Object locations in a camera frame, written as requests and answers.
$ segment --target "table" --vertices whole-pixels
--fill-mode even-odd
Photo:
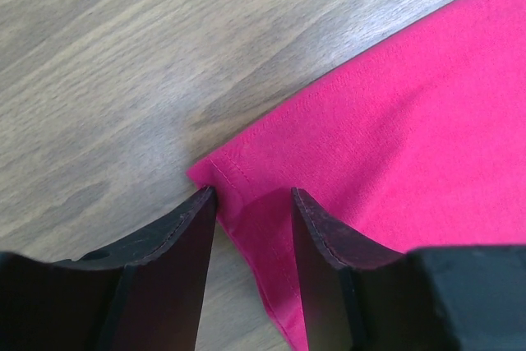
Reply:
[[[78,258],[197,159],[452,0],[0,0],[0,249]],[[217,229],[199,350],[287,349]]]

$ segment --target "fabric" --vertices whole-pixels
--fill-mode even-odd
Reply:
[[[307,339],[291,187],[400,252],[526,242],[526,0],[451,3],[308,86],[188,174],[217,188],[219,222],[294,349]]]

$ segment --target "wooden surface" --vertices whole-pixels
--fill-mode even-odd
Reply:
[[[171,210],[184,171],[451,0],[0,0],[0,249],[77,258]],[[286,349],[215,239],[198,349]]]

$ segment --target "wood grain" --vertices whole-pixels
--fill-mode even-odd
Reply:
[[[0,0],[0,249],[79,257],[172,209],[185,169],[451,0]],[[218,231],[198,349],[286,349]]]

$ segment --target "pink cloth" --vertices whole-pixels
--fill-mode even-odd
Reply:
[[[290,188],[405,252],[526,242],[526,0],[457,0],[338,67],[188,172],[272,320],[307,349]]]

